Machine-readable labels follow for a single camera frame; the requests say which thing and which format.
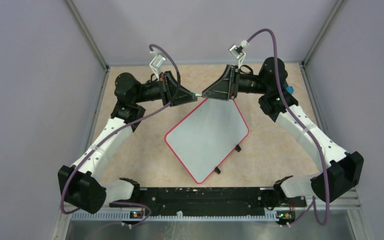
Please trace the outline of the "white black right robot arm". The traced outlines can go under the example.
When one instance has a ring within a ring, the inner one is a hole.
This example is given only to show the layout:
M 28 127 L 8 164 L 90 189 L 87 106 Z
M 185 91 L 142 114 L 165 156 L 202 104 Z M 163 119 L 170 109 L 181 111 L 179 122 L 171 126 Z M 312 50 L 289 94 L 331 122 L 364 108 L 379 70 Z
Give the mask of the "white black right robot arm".
M 286 176 L 274 184 L 273 200 L 287 206 L 295 197 L 317 197 L 332 203 L 360 181 L 364 157 L 331 140 L 304 112 L 286 79 L 288 72 L 281 59 L 267 58 L 258 74 L 244 73 L 228 64 L 221 76 L 202 91 L 207 99 L 229 101 L 238 93 L 260 94 L 260 109 L 283 127 L 307 152 L 319 174 Z

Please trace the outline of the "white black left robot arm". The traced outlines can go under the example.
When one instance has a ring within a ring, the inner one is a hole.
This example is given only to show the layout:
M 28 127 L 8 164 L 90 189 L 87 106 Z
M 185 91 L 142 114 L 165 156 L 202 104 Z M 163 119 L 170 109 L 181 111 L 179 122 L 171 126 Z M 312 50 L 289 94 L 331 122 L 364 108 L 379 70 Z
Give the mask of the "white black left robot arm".
M 132 135 L 141 121 L 168 107 L 197 101 L 197 95 L 181 86 L 180 76 L 171 71 L 160 73 L 156 79 L 139 82 L 131 73 L 123 72 L 115 79 L 115 107 L 99 136 L 72 165 L 63 165 L 58 173 L 60 210 L 68 203 L 77 210 L 95 214 L 107 203 L 122 200 L 134 207 L 140 202 L 135 190 L 137 182 L 120 178 L 109 183 L 99 183 L 107 164 L 121 144 Z

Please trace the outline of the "pink framed whiteboard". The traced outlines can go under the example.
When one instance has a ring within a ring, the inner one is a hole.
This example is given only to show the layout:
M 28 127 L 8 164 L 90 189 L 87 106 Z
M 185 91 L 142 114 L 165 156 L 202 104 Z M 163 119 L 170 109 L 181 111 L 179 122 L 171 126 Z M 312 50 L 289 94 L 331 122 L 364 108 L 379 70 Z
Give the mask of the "pink framed whiteboard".
M 249 135 L 234 100 L 205 99 L 164 136 L 168 148 L 197 184 L 202 184 Z

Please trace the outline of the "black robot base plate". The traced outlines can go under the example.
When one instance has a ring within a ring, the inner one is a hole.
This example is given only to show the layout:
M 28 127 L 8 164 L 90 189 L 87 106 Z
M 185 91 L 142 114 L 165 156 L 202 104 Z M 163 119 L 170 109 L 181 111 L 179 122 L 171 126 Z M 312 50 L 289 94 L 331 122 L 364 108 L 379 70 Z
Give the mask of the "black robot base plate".
M 269 210 L 306 207 L 304 197 L 281 198 L 271 187 L 147 187 L 133 193 L 130 203 L 151 209 L 151 215 L 186 217 L 263 216 Z

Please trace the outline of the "green white marker pen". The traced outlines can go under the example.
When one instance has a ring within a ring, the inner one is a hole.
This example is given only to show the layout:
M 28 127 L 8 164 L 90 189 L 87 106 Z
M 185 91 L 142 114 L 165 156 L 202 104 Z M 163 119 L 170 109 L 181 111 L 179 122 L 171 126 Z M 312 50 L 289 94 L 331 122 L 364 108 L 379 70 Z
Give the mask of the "green white marker pen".
M 191 92 L 190 95 L 193 96 L 193 97 L 195 97 L 195 98 L 201 98 L 201 97 L 202 97 L 202 94 L 201 94 L 201 93 L 194 93 L 194 92 Z

